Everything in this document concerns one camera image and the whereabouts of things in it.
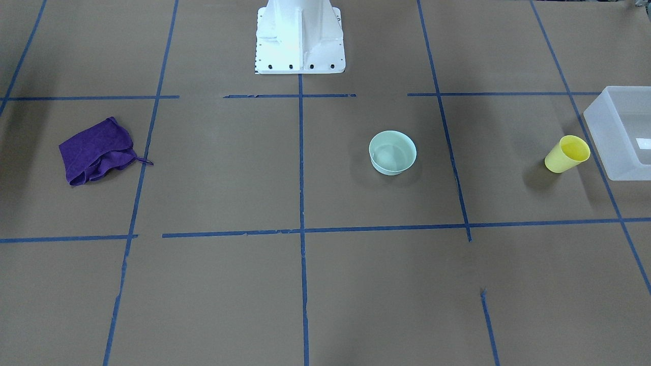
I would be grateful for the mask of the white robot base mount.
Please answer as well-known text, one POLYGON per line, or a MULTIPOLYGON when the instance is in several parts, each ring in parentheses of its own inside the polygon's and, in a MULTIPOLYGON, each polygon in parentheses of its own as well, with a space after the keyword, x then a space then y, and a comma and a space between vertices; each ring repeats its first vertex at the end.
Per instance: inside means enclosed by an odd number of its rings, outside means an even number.
POLYGON ((330 1, 269 1, 257 10, 257 74, 339 74, 345 70, 342 16, 330 1))

